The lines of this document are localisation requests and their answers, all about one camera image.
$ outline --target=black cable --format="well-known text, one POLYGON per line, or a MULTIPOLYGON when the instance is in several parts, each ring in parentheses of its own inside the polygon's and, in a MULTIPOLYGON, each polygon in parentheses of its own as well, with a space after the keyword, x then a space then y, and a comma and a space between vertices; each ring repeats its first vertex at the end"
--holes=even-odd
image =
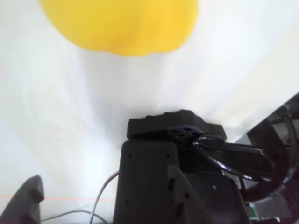
POLYGON ((298 138, 296 128, 288 115, 282 115, 290 138, 290 165, 293 166, 297 162, 298 138))
MULTIPOLYGON (((71 214, 71 213, 76 213, 76 212, 84 212, 84 213, 88 213, 88 214, 91 214, 90 211, 85 211, 85 210, 75 210, 75 211, 68 211, 68 212, 65 212, 65 213, 62 213, 60 215, 57 215, 57 216, 53 216, 53 217, 50 217, 50 218, 45 218, 45 219, 42 219, 41 222, 44 222, 44 221, 48 221, 50 219, 54 219, 54 218, 58 218, 58 217, 61 217, 61 216, 65 216, 65 215, 68 215, 68 214, 71 214)), ((99 218, 103 223, 108 223, 105 219, 103 219, 101 216, 97 215, 97 214, 94 214, 94 216, 96 216, 97 218, 99 218)))

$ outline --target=yellow bell pepper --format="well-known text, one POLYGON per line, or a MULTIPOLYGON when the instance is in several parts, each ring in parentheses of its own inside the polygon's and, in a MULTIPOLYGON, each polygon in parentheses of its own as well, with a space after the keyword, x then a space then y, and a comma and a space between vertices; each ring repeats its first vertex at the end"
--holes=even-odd
POLYGON ((198 0, 40 0, 57 30, 74 44, 125 56, 168 52, 193 30, 198 0))

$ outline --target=white surface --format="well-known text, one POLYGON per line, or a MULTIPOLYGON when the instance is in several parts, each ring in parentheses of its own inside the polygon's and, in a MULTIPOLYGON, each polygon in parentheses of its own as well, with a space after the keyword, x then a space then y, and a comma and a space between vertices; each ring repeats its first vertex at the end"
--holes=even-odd
MULTIPOLYGON (((83 199, 118 169, 129 118, 190 109, 235 141, 299 91, 299 1, 200 3, 180 49, 122 57, 68 42, 36 0, 0 1, 0 210, 35 174, 47 197, 81 198, 45 200, 43 217, 93 202, 83 199)), ((103 201, 97 213, 113 210, 103 201)))

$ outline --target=cable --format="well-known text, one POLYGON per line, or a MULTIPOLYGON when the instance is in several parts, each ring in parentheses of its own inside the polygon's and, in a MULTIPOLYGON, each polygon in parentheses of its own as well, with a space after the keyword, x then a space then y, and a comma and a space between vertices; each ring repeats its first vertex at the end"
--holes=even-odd
POLYGON ((93 211, 92 211, 92 213, 91 213, 91 215, 90 215, 89 224, 92 224, 92 222, 93 222, 93 215, 94 215, 95 209, 96 209, 96 207, 97 207, 97 203, 98 203, 98 201, 99 201, 99 199, 100 199, 100 197, 101 197, 101 195, 102 195, 102 193, 103 193, 105 187, 109 184, 110 181, 112 181, 112 180, 118 175, 118 173, 119 173, 119 171, 116 171, 116 172, 115 172, 114 174, 112 174, 112 175, 105 181, 105 183, 103 184, 103 187, 101 188, 101 190, 100 190, 100 192, 99 192, 99 194, 98 194, 98 196, 97 196, 97 198, 96 198, 96 200, 95 200, 95 203, 94 203, 94 206, 93 206, 93 211))
POLYGON ((76 209, 71 210, 71 211, 68 211, 68 212, 74 212, 74 211, 82 210, 82 209, 84 209, 84 208, 86 208, 86 207, 92 205, 93 203, 94 203, 94 202, 89 203, 89 204, 86 204, 86 205, 83 205, 83 206, 81 206, 81 207, 79 207, 79 208, 76 208, 76 209))
MULTIPOLYGON (((65 216, 65 215, 68 215, 68 214, 71 214, 71 213, 76 213, 76 212, 84 212, 84 213, 88 213, 88 214, 91 214, 90 211, 85 211, 85 210, 75 210, 75 211, 68 211, 68 212, 65 212, 65 213, 62 213, 60 215, 57 215, 57 216, 53 216, 53 217, 50 217, 50 218, 45 218, 45 219, 42 219, 41 222, 44 222, 44 221, 48 221, 50 219, 54 219, 54 218, 58 218, 58 217, 61 217, 61 216, 65 216)), ((103 223, 108 223, 105 219, 103 219, 101 216, 97 215, 97 214, 94 214, 94 216, 96 216, 97 218, 99 218, 103 223)))
POLYGON ((297 150, 298 150, 298 138, 296 128, 291 120, 291 118, 287 115, 283 115, 282 119, 285 122, 286 128, 289 133, 290 138, 290 165, 292 166, 296 162, 297 150))

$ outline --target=white wire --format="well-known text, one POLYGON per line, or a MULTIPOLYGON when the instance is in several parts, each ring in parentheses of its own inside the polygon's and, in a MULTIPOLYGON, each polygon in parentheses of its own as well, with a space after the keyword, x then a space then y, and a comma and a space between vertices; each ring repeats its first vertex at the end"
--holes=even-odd
POLYGON ((97 196, 97 198, 95 200, 95 203, 94 203, 94 206, 93 206, 93 211, 92 211, 92 213, 90 215, 89 224, 92 224, 92 222, 93 222, 93 215, 94 215, 94 212, 95 212, 95 208, 97 207, 97 203, 98 203, 98 201, 99 201, 99 199, 101 197, 101 194, 103 193, 105 187, 109 184, 109 182, 112 181, 118 175, 118 173, 119 173, 119 171, 116 171, 103 184, 103 186, 102 186, 102 188, 101 188, 101 190, 100 190, 100 192, 99 192, 99 194, 98 194, 98 196, 97 196))

